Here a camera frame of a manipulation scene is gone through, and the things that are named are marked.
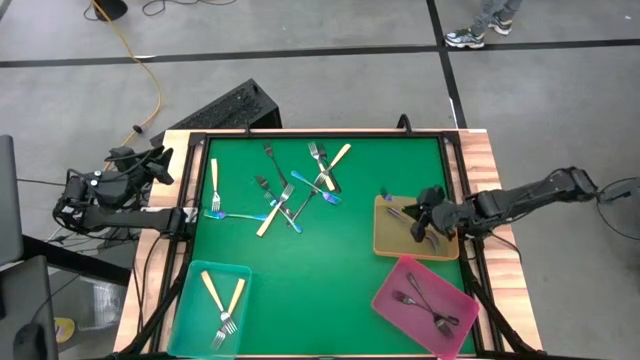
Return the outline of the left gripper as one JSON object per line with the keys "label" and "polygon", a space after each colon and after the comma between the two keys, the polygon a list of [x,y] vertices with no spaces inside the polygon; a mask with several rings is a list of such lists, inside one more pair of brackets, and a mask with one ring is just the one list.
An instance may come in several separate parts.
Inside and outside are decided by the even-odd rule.
{"label": "left gripper", "polygon": [[[167,169],[173,152],[172,148],[156,147],[150,151],[145,162],[153,178],[165,185],[174,183]],[[123,206],[140,196],[148,182],[143,159],[120,157],[110,159],[110,162],[115,169],[92,173],[92,195],[101,206]]]}

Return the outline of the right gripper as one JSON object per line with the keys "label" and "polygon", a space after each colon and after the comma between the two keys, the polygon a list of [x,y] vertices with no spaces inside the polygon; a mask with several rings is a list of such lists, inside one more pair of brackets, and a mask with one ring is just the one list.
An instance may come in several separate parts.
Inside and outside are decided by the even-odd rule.
{"label": "right gripper", "polygon": [[410,233],[415,242],[420,243],[426,237],[426,228],[432,225],[443,235],[452,235],[459,226],[464,226],[473,217],[473,206],[468,203],[456,204],[445,198],[440,186],[424,189],[418,203],[402,207],[402,212],[415,221]]}

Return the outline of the orange plastic bin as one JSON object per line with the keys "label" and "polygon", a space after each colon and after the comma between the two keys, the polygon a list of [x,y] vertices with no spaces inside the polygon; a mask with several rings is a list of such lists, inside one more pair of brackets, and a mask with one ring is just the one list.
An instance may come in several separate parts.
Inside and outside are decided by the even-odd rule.
{"label": "orange plastic bin", "polygon": [[449,240],[438,233],[432,225],[427,230],[432,231],[439,239],[440,248],[434,253],[427,240],[417,243],[414,241],[409,226],[387,213],[387,207],[394,207],[402,211],[402,207],[415,204],[414,198],[398,196],[394,201],[387,202],[380,195],[375,197],[374,209],[374,237],[373,249],[377,255],[400,257],[411,256],[421,260],[450,261],[459,257],[457,238]]}

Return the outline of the pink plastic bin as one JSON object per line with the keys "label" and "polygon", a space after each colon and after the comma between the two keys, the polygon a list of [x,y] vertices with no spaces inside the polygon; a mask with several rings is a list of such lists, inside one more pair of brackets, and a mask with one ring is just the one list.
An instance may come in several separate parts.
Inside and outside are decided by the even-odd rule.
{"label": "pink plastic bin", "polygon": [[[399,290],[414,300],[421,301],[406,279],[408,273],[414,275],[426,300],[435,311],[459,319],[458,326],[451,325],[451,339],[445,338],[436,329],[430,313],[393,299],[392,291]],[[440,360],[455,360],[479,314],[479,305],[471,296],[409,256],[400,257],[394,265],[374,296],[372,308]]]}

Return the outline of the green table mat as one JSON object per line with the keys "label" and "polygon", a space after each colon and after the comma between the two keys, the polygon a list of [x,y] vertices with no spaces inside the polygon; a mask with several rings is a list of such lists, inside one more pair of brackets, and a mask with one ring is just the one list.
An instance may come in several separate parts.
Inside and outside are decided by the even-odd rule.
{"label": "green table mat", "polygon": [[327,138],[336,156],[351,149],[333,173],[342,192],[332,205],[315,195],[296,220],[287,223],[311,188],[319,168],[303,138],[214,139],[210,159],[218,161],[218,192],[226,213],[268,216],[273,207],[255,176],[266,178],[278,200],[285,189],[264,151],[270,143],[288,185],[294,186],[266,233],[263,221],[203,219],[193,256],[197,260],[243,265],[252,271],[247,316],[239,351],[243,355],[417,355],[422,347],[371,306],[394,260],[373,250],[374,201],[381,187],[415,197],[444,185],[441,146],[427,138]]}

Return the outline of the grey monitor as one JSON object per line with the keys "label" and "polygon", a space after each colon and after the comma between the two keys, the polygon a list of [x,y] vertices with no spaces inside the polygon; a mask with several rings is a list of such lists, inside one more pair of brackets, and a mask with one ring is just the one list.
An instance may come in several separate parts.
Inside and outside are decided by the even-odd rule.
{"label": "grey monitor", "polygon": [[13,138],[0,135],[0,267],[23,254]]}

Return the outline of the teal plastic bin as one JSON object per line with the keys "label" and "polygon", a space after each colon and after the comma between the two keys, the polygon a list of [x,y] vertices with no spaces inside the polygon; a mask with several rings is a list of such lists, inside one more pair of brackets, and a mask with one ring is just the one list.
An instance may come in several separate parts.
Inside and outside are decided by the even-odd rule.
{"label": "teal plastic bin", "polygon": [[[225,308],[229,306],[238,279],[246,280],[232,314],[238,330],[227,335],[218,350],[213,348],[213,341],[222,325],[220,311],[202,281],[202,271],[209,273]],[[167,352],[175,357],[198,360],[235,360],[239,354],[251,280],[252,272],[246,266],[192,261],[176,309]]]}

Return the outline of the black round stand base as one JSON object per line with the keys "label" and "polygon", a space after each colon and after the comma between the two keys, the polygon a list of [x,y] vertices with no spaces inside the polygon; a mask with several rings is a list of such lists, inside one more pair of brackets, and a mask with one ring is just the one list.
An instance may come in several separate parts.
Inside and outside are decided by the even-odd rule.
{"label": "black round stand base", "polygon": [[96,18],[107,22],[108,19],[117,20],[128,11],[124,0],[92,0]]}

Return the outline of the person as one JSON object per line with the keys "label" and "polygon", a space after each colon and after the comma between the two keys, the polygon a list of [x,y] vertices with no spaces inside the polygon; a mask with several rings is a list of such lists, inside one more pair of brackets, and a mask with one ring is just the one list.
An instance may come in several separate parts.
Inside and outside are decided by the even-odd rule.
{"label": "person", "polygon": [[473,24],[447,33],[445,43],[455,48],[479,49],[485,45],[484,38],[488,29],[508,36],[522,2],[523,0],[481,0],[480,10],[474,17]]}

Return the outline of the yellow round sticker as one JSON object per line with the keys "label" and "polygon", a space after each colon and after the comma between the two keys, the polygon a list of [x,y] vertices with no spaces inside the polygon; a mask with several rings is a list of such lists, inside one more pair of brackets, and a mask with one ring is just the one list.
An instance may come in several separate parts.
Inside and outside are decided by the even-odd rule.
{"label": "yellow round sticker", "polygon": [[56,342],[58,344],[63,344],[69,341],[73,337],[76,330],[76,323],[71,318],[55,317],[54,325]]}

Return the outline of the black computer mouse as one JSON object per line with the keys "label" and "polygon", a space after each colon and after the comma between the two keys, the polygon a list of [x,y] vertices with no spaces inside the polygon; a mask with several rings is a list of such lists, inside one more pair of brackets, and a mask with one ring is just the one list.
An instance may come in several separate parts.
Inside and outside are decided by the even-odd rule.
{"label": "black computer mouse", "polygon": [[47,360],[44,329],[37,323],[21,327],[13,341],[14,360]]}

